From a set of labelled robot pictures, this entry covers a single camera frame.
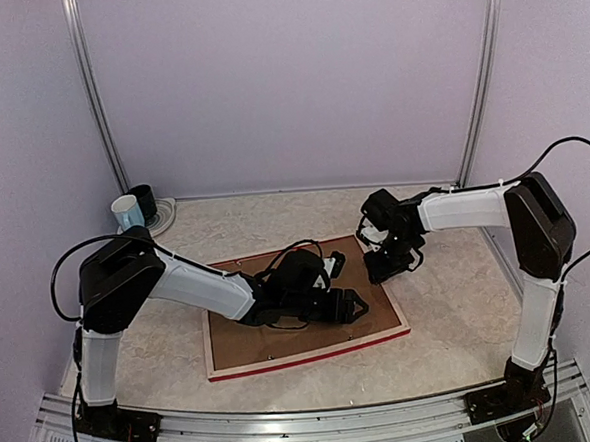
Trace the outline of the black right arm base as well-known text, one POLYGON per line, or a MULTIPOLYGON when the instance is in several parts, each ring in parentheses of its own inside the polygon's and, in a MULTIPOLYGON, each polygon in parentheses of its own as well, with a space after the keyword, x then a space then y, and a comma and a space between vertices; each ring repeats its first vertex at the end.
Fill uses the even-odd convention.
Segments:
POLYGON ((511 359, 505 364, 503 381, 488 389, 476 390, 465 395, 468 418, 472 425, 536 408, 547 403, 550 393, 543 373, 546 362, 534 370, 516 365, 511 359))

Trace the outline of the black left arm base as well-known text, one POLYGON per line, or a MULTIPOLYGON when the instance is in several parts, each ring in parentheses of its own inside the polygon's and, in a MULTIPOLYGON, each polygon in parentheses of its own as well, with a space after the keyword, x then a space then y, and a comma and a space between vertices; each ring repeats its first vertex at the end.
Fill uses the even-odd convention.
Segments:
POLYGON ((110 413, 77 415, 76 431, 117 442, 157 442, 161 420, 157 413, 119 408, 110 413))

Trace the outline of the brown cardboard backing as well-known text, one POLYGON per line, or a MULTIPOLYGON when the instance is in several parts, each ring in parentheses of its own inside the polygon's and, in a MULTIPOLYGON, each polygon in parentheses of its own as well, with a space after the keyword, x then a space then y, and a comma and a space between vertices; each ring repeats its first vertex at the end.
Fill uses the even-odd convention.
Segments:
POLYGON ((373 285, 367 276, 364 250, 354 236, 339 236, 319 243, 325 255, 340 251, 346 264, 333 281, 336 288, 355 290, 369 312, 352 324, 301 323, 283 317, 278 328, 249 327, 219 314, 203 312, 203 346, 207 379, 211 382, 259 375, 357 351, 410 332, 406 317, 388 289, 373 285), (348 335, 354 340, 347 341, 348 335), (268 354, 274 360, 266 359, 268 354))

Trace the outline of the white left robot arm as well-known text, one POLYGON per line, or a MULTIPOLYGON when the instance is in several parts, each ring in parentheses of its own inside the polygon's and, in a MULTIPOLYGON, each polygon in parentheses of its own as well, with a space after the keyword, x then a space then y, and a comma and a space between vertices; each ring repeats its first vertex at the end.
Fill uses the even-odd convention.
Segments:
POLYGON ((127 426, 116 398, 119 343, 149 299, 198 307, 250 327, 273 327, 290 317, 304 325, 351 324, 369 311, 355 290, 332 286, 346 263, 344 255, 311 251, 311 239, 292 243, 254 275, 186 259, 155 243, 141 225, 83 241, 58 261, 96 242, 101 248, 79 267, 80 313, 71 319, 76 326, 74 400, 81 420, 109 438, 127 426))

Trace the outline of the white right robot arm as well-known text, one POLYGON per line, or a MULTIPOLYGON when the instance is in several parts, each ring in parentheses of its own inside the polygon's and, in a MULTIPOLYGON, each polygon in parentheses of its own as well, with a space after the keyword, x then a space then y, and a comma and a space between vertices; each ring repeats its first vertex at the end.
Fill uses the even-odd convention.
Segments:
POLYGON ((512 276, 522 318, 508 364, 511 378, 497 392, 505 411, 518 412, 535 396, 534 377, 553 336, 590 375, 590 246, 574 252, 570 212, 534 166, 512 180, 435 187, 401 201, 379 190, 361 211, 357 237, 369 247, 374 282, 414 271, 424 259, 425 235, 451 229, 482 229, 501 262, 518 264, 512 276))

